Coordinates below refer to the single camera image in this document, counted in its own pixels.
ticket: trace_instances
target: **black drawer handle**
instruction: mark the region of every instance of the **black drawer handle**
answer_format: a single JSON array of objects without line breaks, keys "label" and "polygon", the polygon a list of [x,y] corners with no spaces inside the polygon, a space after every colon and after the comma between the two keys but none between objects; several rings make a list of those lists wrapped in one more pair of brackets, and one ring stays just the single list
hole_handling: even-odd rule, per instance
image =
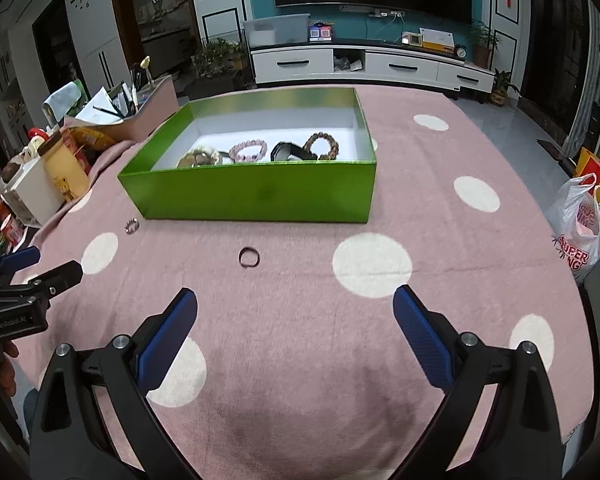
[{"label": "black drawer handle", "polygon": [[471,83],[479,83],[480,80],[474,79],[472,77],[464,77],[463,75],[456,76],[458,79],[462,79],[462,81],[470,81]]},{"label": "black drawer handle", "polygon": [[393,63],[389,63],[389,67],[391,68],[400,68],[402,70],[417,70],[417,66],[406,66],[406,65],[394,65]]},{"label": "black drawer handle", "polygon": [[305,61],[279,61],[278,66],[289,66],[289,65],[308,65],[309,60]]}]

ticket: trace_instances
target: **pink tablecloth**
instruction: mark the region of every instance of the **pink tablecloth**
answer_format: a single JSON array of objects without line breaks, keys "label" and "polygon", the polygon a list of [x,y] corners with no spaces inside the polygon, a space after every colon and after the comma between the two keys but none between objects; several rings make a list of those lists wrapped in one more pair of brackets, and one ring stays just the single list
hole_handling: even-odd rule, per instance
[{"label": "pink tablecloth", "polygon": [[[441,94],[361,86],[377,141],[366,225],[143,221],[117,174],[137,151],[114,147],[93,189],[38,236],[42,260],[68,259],[82,284],[54,301],[49,330],[18,344],[35,381],[55,346],[102,346],[161,312],[187,286],[198,321],[152,406],[206,480],[383,479],[433,416],[442,393],[392,314],[408,282],[459,332],[485,343],[534,340],[563,436],[586,418],[592,359],[566,263],[533,198],[484,134]],[[239,200],[239,189],[227,190]],[[192,189],[183,200],[222,200]],[[238,252],[260,251],[243,269]],[[458,460],[475,444],[483,396]],[[104,412],[111,409],[103,401]],[[110,423],[122,456],[120,428]]]}]

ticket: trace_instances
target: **drawer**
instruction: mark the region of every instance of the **drawer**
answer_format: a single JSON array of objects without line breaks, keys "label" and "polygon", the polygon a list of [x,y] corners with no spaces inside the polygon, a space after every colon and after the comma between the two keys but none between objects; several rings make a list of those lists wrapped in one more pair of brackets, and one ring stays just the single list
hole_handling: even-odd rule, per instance
[{"label": "drawer", "polygon": [[394,56],[392,54],[366,53],[367,75],[400,82],[435,83],[438,78],[437,61],[419,57]]},{"label": "drawer", "polygon": [[256,82],[266,83],[333,73],[333,50],[308,48],[253,54]]},{"label": "drawer", "polygon": [[438,82],[445,86],[452,86],[458,90],[463,86],[465,88],[474,88],[481,92],[491,92],[493,88],[493,75],[464,66],[440,63]]}]

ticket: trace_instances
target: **tv stand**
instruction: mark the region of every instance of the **tv stand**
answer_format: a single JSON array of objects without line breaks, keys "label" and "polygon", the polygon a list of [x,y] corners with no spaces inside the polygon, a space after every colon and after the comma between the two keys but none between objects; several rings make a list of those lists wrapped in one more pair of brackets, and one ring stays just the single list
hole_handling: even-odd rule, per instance
[{"label": "tv stand", "polygon": [[[333,57],[356,51],[362,69],[340,71]],[[258,84],[318,81],[389,82],[447,91],[491,92],[493,72],[453,54],[382,41],[336,40],[251,49]]]}]

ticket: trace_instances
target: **bag with red text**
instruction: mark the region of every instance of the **bag with red text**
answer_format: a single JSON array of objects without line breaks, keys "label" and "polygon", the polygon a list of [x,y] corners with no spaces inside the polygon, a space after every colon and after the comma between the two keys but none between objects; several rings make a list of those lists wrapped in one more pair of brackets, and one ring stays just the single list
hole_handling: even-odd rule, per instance
[{"label": "bag with red text", "polygon": [[554,244],[578,283],[600,259],[600,203],[596,196],[600,196],[600,186],[596,186],[595,174],[572,178],[560,188],[546,213],[555,233]]}]

